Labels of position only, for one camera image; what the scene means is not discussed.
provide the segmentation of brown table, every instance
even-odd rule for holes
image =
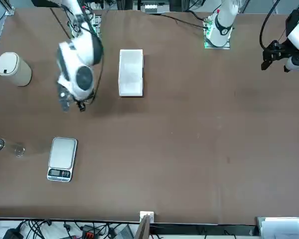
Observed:
[[[237,16],[232,49],[205,50],[201,29],[136,11],[104,15],[98,97],[66,114],[55,87],[61,27],[49,9],[7,18],[0,55],[20,54],[33,77],[24,88],[0,77],[0,137],[26,145],[20,159],[0,152],[0,217],[137,221],[148,210],[157,222],[254,224],[299,216],[299,72],[284,73],[282,61],[260,70],[265,16]],[[270,19],[266,44],[285,18]],[[143,49],[143,98],[118,94],[119,50],[128,48]],[[56,136],[79,141],[70,183],[46,179]]]

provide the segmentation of white box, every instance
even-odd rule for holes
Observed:
[[[120,50],[120,96],[143,96],[143,50]]]

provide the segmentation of lid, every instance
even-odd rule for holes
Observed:
[[[14,75],[19,67],[18,55],[14,52],[6,52],[0,56],[0,75]]]

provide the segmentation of white plastic container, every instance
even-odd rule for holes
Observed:
[[[120,96],[143,96],[143,50],[120,50]]]
[[[16,86],[26,86],[32,76],[31,68],[14,52],[0,56],[0,75],[7,77]]]

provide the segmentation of metal stand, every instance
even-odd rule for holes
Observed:
[[[149,239],[150,223],[154,222],[154,212],[140,212],[141,222],[134,239]]]
[[[0,0],[0,3],[5,9],[5,14],[7,16],[12,16],[14,14],[14,7],[9,3],[9,0]]]

